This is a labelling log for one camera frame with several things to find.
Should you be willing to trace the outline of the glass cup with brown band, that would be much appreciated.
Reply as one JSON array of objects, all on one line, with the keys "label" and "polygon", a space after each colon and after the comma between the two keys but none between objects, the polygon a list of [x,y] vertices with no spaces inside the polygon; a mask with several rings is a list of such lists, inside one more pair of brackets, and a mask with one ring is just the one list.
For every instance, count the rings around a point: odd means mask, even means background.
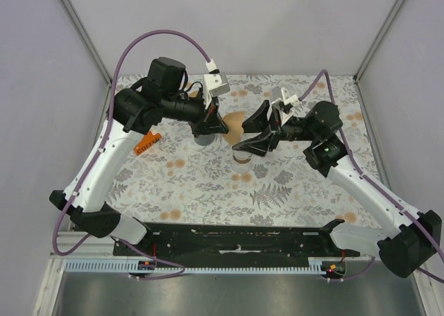
[{"label": "glass cup with brown band", "polygon": [[233,150],[230,165],[235,173],[249,173],[253,169],[253,156],[248,152]]}]

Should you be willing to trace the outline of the brown paper coffee filter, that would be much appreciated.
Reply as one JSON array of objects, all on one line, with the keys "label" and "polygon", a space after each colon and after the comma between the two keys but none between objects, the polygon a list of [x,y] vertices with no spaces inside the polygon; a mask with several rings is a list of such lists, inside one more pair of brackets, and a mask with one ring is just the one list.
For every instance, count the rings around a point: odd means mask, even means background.
[{"label": "brown paper coffee filter", "polygon": [[203,100],[203,90],[198,89],[188,93],[188,98],[190,100]]}]

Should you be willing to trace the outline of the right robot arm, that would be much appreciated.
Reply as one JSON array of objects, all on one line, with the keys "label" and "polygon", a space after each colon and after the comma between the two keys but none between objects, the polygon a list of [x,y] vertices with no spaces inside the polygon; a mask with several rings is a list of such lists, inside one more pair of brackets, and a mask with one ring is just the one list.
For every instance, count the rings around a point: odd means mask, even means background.
[{"label": "right robot arm", "polygon": [[318,238],[319,251],[333,256],[341,249],[378,258],[395,275],[407,278],[440,248],[442,220],[432,210],[419,211],[370,176],[353,157],[341,131],[338,107],[316,103],[304,117],[289,105],[264,101],[242,125],[254,137],[233,145],[233,150],[264,157],[281,141],[308,141],[303,151],[310,167],[347,191],[379,224],[371,229],[337,220]]}]

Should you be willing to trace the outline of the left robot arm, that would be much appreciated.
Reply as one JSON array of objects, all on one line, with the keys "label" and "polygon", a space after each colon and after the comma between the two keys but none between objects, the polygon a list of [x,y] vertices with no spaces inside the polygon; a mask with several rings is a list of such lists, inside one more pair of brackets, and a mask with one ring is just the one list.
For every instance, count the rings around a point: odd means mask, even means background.
[{"label": "left robot arm", "polygon": [[147,76],[115,95],[113,112],[87,161],[70,185],[50,194],[50,203],[88,234],[113,236],[127,241],[137,255],[148,254],[153,247],[148,229],[113,209],[105,198],[130,152],[162,119],[188,123],[195,137],[228,132],[217,98],[229,92],[228,79],[213,62],[207,68],[197,95],[191,97],[185,87],[185,65],[165,57],[154,59]]}]

